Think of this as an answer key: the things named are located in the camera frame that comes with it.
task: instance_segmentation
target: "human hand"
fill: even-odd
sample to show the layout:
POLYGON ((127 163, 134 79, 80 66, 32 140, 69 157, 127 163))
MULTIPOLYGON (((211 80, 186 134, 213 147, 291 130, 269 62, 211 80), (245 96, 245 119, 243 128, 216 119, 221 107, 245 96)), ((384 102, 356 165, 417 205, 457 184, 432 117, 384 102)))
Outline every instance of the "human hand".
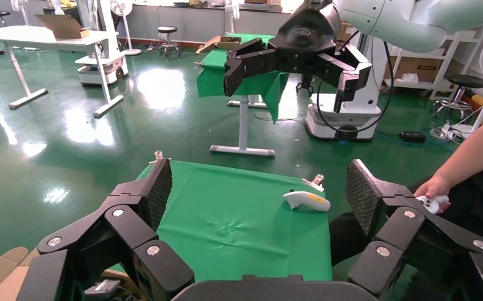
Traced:
MULTIPOLYGON (((425 196, 428 199, 433 199, 436 196, 446 196, 449 194, 451 185, 441 176, 433 176, 430 180, 422 184, 413 194, 416 198, 425 196)), ((437 214, 442 214, 450 207, 451 203, 443 202, 439 204, 439 211, 437 214)))

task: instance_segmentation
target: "blue cable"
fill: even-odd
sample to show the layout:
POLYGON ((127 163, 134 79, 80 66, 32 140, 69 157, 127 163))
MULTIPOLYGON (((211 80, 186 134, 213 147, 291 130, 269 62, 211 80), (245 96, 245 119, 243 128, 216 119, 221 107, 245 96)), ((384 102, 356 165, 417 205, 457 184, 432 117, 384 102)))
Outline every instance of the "blue cable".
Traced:
POLYGON ((426 137, 426 139, 428 139, 428 141, 430 141, 431 143, 429 143, 429 144, 415 144, 415 143, 409 143, 409 142, 393 139, 391 137, 388 137, 387 135, 382 134, 378 130, 376 130, 376 132, 378 133, 378 135, 384 137, 385 139, 388 139, 389 141, 393 141, 393 142, 397 142, 397 143, 401 143, 401 144, 406 144, 406 145, 411 145, 411 146, 419 146, 419 147, 439 146, 439 147, 446 149, 449 152, 454 152, 452 149, 449 149, 448 147, 446 147, 446 146, 442 145, 441 143, 436 142, 436 141, 434 141, 434 140, 432 140, 428 137, 426 137))

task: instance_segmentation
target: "person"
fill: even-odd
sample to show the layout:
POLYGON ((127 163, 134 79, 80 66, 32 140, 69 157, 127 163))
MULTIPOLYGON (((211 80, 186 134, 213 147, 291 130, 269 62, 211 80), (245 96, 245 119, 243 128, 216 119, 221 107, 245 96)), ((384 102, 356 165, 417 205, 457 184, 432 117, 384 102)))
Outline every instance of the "person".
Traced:
MULTIPOLYGON (((483 236, 483 125, 450 156, 432 177, 408 186, 415 197, 447 195, 440 216, 483 236)), ((352 213, 329 223, 332 265, 361 253, 370 239, 352 213)))

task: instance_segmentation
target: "black pants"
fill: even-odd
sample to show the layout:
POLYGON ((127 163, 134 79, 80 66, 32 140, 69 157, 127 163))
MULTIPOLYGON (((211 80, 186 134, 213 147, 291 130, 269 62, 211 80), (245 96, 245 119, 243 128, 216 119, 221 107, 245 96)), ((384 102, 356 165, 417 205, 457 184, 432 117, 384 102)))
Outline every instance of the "black pants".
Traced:
MULTIPOLYGON (((428 179, 408 186, 415 192, 428 179)), ((483 236, 483 171, 454 186, 448 197, 452 205, 440 216, 483 236)), ((329 223, 332 264, 361 253, 370 240, 353 213, 344 213, 329 223)))

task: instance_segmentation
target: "human arm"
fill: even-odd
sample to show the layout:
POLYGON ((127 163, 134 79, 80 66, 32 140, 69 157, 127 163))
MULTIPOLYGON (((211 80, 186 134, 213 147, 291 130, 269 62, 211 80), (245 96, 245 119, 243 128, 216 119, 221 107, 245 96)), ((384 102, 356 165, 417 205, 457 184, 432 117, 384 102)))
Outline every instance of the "human arm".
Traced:
POLYGON ((415 196, 433 198, 446 195, 450 188, 482 170, 483 125, 461 144, 430 180, 417 189, 415 196))

